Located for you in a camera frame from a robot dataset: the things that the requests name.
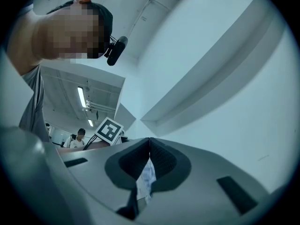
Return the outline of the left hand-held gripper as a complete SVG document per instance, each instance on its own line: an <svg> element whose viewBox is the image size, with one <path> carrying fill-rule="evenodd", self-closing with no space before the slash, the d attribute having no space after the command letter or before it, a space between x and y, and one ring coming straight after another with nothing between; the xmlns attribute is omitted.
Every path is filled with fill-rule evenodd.
<svg viewBox="0 0 300 225"><path fill-rule="evenodd" d="M109 117L106 117L98 126L94 134L99 139L107 142L109 145L112 146L117 141L118 137L120 136L120 133L123 131L123 128L123 125L117 123Z"/></svg>

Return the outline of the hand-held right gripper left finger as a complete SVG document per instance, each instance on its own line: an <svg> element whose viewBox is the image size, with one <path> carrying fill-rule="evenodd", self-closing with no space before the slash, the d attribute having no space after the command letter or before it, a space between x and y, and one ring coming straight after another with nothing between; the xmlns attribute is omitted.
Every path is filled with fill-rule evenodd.
<svg viewBox="0 0 300 225"><path fill-rule="evenodd" d="M149 138L93 150L58 155L61 190L73 220L149 220L150 207L138 209L136 181L119 165L137 167L149 152Z"/></svg>

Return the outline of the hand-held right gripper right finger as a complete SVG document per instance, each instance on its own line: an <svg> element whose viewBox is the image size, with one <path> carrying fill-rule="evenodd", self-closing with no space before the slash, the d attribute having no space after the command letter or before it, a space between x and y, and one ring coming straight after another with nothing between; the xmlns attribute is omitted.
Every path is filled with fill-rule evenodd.
<svg viewBox="0 0 300 225"><path fill-rule="evenodd" d="M267 190L251 175L213 152L150 139L156 181L142 225L251 225Z"/></svg>

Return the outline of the blue checked clothes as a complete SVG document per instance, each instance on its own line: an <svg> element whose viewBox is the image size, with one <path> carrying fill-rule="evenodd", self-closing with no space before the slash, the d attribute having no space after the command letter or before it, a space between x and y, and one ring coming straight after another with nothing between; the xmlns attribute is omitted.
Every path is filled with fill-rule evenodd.
<svg viewBox="0 0 300 225"><path fill-rule="evenodd" d="M152 161L149 159L141 175L136 181L137 199L144 198L146 203L151 200L151 185L156 181L155 169Z"/></svg>

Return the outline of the white ceiling pipes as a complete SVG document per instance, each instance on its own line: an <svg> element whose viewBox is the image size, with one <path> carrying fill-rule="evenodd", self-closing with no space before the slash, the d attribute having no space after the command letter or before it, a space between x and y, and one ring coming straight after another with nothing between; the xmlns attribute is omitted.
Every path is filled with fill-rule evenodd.
<svg viewBox="0 0 300 225"><path fill-rule="evenodd" d="M86 100L86 106L82 108L83 111L96 110L102 113L115 113L116 109L105 105L100 105L89 100Z"/></svg>

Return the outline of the person's grey t-shirt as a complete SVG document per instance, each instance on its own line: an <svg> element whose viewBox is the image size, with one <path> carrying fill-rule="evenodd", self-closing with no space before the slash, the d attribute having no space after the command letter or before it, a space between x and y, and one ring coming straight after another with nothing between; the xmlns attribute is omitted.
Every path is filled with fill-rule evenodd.
<svg viewBox="0 0 300 225"><path fill-rule="evenodd" d="M42 142L50 142L49 133L46 128L43 104L44 104L44 81L41 76L40 66L22 76L23 80L32 89L33 96L30 99L23 116L21 118L19 128L32 132Z"/></svg>

